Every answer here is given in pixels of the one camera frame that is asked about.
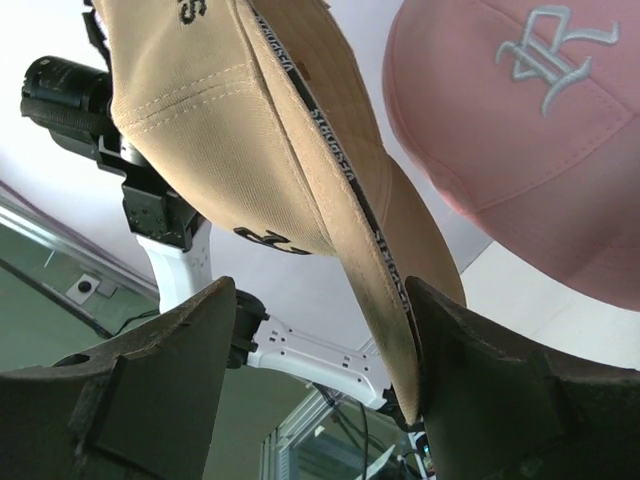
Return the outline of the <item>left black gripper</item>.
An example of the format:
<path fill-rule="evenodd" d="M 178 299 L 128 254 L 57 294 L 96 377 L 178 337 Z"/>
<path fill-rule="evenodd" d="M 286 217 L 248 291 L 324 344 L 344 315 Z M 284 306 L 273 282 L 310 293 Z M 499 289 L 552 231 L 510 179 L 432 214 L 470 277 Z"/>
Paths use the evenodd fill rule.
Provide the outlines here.
<path fill-rule="evenodd" d="M 83 0 L 83 6 L 86 10 L 82 12 L 82 19 L 88 41 L 104 60 L 110 60 L 111 52 L 108 46 L 107 36 L 99 25 L 97 11 L 93 2 L 91 0 Z"/>

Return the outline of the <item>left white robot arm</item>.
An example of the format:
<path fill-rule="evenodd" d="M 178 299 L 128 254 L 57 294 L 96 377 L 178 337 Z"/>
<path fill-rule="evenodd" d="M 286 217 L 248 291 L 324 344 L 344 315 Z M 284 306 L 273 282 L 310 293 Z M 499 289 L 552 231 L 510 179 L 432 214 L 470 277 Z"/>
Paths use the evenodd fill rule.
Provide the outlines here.
<path fill-rule="evenodd" d="M 22 114 L 139 180 L 132 231 L 188 250 L 200 219 L 285 254 L 337 258 L 384 379 L 321 382 L 373 408 L 416 406 L 404 272 L 393 252 L 415 191 L 387 153 L 353 51 L 324 1 L 90 1 L 99 71 L 28 70 Z"/>

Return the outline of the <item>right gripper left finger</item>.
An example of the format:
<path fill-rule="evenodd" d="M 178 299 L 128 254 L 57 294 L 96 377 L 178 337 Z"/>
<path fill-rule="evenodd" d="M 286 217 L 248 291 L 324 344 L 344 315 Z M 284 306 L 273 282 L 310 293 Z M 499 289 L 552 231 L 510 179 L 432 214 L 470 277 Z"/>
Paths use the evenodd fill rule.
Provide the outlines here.
<path fill-rule="evenodd" d="M 199 479 L 236 316 L 222 277 L 50 367 L 1 376 L 5 479 Z"/>

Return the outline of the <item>beige cap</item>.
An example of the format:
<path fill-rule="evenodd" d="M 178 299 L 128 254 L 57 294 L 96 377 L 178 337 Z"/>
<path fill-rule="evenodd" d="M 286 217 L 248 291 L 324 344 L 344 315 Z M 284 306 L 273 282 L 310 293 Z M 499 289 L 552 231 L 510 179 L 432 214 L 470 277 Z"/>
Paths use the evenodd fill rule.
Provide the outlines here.
<path fill-rule="evenodd" d="M 405 287 L 465 294 L 427 206 L 387 153 L 323 1 L 97 1 L 120 133 L 199 213 L 342 264 L 408 423 L 422 348 Z"/>

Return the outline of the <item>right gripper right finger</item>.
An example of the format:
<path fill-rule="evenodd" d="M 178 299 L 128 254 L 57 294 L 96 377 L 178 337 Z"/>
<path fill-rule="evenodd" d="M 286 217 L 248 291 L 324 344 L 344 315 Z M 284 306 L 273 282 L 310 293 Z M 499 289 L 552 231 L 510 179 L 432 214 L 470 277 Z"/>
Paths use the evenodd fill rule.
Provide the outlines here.
<path fill-rule="evenodd" d="M 406 282 L 440 479 L 635 479 L 639 373 L 530 340 Z"/>

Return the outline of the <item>pink baseball cap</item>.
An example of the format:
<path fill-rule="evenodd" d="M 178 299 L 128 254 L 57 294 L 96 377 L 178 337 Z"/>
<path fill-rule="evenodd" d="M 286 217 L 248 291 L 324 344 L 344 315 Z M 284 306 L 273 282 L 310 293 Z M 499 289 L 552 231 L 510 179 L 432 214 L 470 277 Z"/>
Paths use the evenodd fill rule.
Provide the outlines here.
<path fill-rule="evenodd" d="M 405 1 L 391 128 L 450 206 L 553 280 L 639 307 L 639 5 Z"/>

